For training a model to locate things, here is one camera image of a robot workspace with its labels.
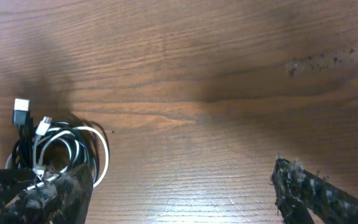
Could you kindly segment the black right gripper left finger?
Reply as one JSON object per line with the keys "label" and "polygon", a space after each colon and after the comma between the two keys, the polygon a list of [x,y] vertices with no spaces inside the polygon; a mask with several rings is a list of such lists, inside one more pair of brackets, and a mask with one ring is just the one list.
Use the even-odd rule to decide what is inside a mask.
{"label": "black right gripper left finger", "polygon": [[52,181],[29,169],[0,169],[0,223],[84,223],[93,191],[87,165]]}

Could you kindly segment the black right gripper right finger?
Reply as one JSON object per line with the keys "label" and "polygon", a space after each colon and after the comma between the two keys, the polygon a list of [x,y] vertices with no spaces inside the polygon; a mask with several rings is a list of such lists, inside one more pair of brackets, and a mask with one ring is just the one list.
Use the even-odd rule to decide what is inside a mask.
{"label": "black right gripper right finger", "polygon": [[308,172],[298,161],[277,156],[270,180],[284,223],[314,223],[312,213],[323,223],[358,223],[358,198]]}

